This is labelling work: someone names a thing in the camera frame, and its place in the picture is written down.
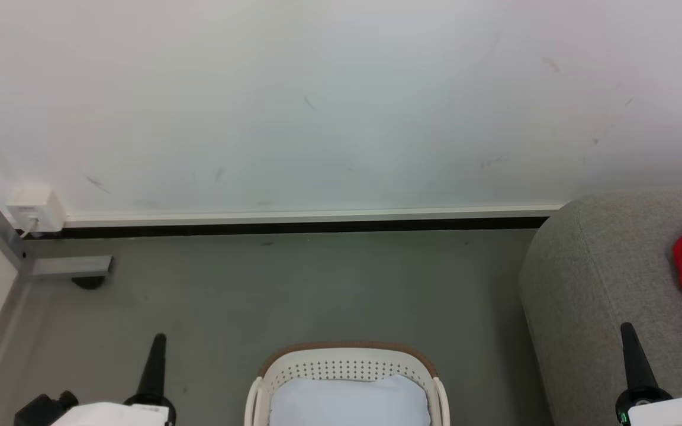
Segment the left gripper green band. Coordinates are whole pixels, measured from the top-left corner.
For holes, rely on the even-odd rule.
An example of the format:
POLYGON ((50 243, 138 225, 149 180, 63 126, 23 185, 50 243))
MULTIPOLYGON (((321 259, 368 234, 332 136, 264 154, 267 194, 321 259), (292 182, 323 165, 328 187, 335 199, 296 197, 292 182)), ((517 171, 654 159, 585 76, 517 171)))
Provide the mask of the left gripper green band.
POLYGON ((52 425, 176 425, 176 410, 165 398, 167 336, 155 335, 137 394, 124 404, 95 402, 68 409, 52 425))

